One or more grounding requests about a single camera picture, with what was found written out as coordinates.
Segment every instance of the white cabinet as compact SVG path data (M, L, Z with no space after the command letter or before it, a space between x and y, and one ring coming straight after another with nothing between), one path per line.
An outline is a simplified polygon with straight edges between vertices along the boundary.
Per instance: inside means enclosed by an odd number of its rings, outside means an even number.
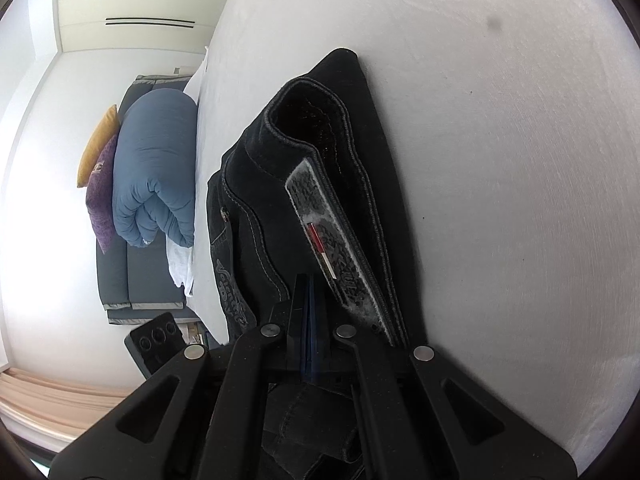
M226 0L58 0L62 48L204 53Z

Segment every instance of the purple pillow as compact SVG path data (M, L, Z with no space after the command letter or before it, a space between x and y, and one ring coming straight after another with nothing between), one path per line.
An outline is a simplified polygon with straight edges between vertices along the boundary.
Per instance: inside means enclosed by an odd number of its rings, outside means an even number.
M113 159L116 155L117 144L117 135L111 137L111 140L107 142L98 157L98 162L91 172L89 184L86 187L86 208L89 211L95 237L103 253L107 252L116 235L111 199L113 196Z

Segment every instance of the bed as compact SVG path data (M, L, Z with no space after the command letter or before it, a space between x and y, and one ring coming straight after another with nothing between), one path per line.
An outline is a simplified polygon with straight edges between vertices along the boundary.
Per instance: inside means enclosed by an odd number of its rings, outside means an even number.
M640 388L640 50L611 0L228 0L200 93L188 304L226 340L207 180L340 46L396 160L430 343L584 471Z

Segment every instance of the gray sofa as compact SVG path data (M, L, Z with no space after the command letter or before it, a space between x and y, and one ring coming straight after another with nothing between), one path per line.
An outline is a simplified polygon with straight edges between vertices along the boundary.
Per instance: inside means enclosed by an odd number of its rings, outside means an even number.
M141 96L158 88L183 90L190 76L138 76L129 87L118 114L120 120ZM186 307L184 291L175 286L166 259L166 238L159 232L145 248L115 237L103 254L96 244L98 292L111 324L141 324L171 310L178 322L199 318Z

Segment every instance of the stitching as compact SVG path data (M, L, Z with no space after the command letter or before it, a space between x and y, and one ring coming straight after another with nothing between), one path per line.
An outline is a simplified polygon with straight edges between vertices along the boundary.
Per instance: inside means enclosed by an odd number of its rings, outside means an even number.
M396 287L394 285L393 277L391 275L391 263L389 261L388 249L386 248L384 233L381 232L382 226L380 225L380 217L378 215L378 210L376 208L376 199L372 193L373 190L371 188L371 181L369 179L369 175L367 174L367 171L364 169L362 162L358 157L357 152L355 151L353 133L351 131L351 121L348 116L346 107L344 107L344 109L341 110L341 112L342 112L343 125L345 127L345 130L347 131L346 141L347 141L349 156L351 157L353 166L356 170L356 173L358 174L358 177L360 178L361 182L364 184L364 192L367 197L367 205L369 206L369 213L373 220L372 222L373 231L375 232L375 235L376 235L378 247L381 250L380 251L381 258L383 261L382 271L385 275L385 285L389 293L389 299L391 300L391 303L392 303L390 305L390 310L391 310L391 313L393 314L394 319L396 320L396 323L398 324L397 336L399 336L401 343L404 346L406 346L408 344L406 326L404 325L404 320L402 320L401 316L398 313L398 309L399 309L398 296L396 294ZM393 326L391 326L391 330L393 332L396 332L396 328Z
M251 217L249 216L249 213L246 211L246 209L244 208L244 206L242 206L241 203L239 203L233 196L231 196L231 194L229 193L227 186L226 186L226 178L224 176L224 174L222 175L222 188L225 190L226 195L240 208L242 209L242 211L244 212L244 214L246 215L248 221L249 221L249 228L251 229L251 235L254 238L254 247L256 247L256 251L255 254L256 256L258 256L258 261L260 262L260 266L262 267L262 272L264 272L264 275L267 277L267 279L271 282L271 285L273 285L276 290L278 291L278 299L280 301L283 301L282 299L282 291L280 290L280 287L278 285L276 285L276 283L271 279L269 273L267 272L267 269L264 268L264 263L262 262L262 258L260 257L260 253L257 250L258 244L255 241L255 232L254 232L254 226L253 223L251 222ZM267 251L264 248L264 244L262 243L262 238L260 238L260 246L262 247L262 250L266 253Z
M360 467L358 468L358 470L354 473L354 475L351 477L351 480L356 480L357 478L360 477L360 474L364 471L364 464L360 464Z
M269 171L265 170L260 164L258 164L258 162L256 160L254 160L254 158L251 156L251 153L249 153L249 150L247 150L246 148L244 149L244 152L246 153L247 158L254 164L254 166L260 170L261 172L269 175L271 178L274 178L275 180L277 180L278 182L284 182L284 180L282 180L281 178L278 178L277 176L275 176L274 174L270 173Z
M213 240L213 241L209 244L209 245L210 245L210 247L213 247L213 246L218 242L218 240L220 240L220 237L221 237L224 233L225 233L225 231L223 230L223 231L222 231L218 236L216 236L216 239L215 239L215 240Z
M340 450L340 454L342 455L342 461L349 463L349 444L353 441L353 439L355 438L356 434L358 434L358 425L356 424L356 427L353 428L351 430L351 432L349 433L349 435L347 436L347 438L345 439L345 441L342 443L342 449Z
M309 478L309 475L316 470L316 467L318 467L318 464L320 463L321 460L322 460L322 453L318 453L318 458L316 459L315 462L312 463L311 467L309 467L309 469L306 470L303 476L303 480L306 480L307 478Z
M282 422L280 423L280 434L281 436L286 436L287 426L289 425L289 420L293 416L293 410L299 405L302 397L306 394L306 385L302 386L300 392L296 395L296 398L293 399L293 402L289 405L289 409L287 413L282 417Z
M331 97L332 97L332 96L329 96L329 97L327 98L327 100L328 100L329 102L331 101ZM337 141L337 139L335 138L335 132L334 132L334 129L332 128L332 125L331 125L331 119L329 119L329 118L328 118L328 115L324 112L324 110L322 110L322 108L319 108L319 107L315 106L315 105L314 105L314 104L313 104L313 103L312 103L308 98L305 98L305 101L306 101L306 104L307 104L310 108L313 108L314 110L318 110L318 111L319 111L319 112L324 116L324 118L326 119L326 123L327 123L327 127L328 127L328 130L329 130L329 134L331 135L331 138L332 138L332 139L333 139L333 141L334 141L334 160L335 160L335 167L336 167L336 168L337 168L337 170L338 170L338 174L340 174L340 176L341 176L342 178L344 178L344 175L342 174L342 168L340 167L340 160L339 160L339 158L338 158L338 141Z

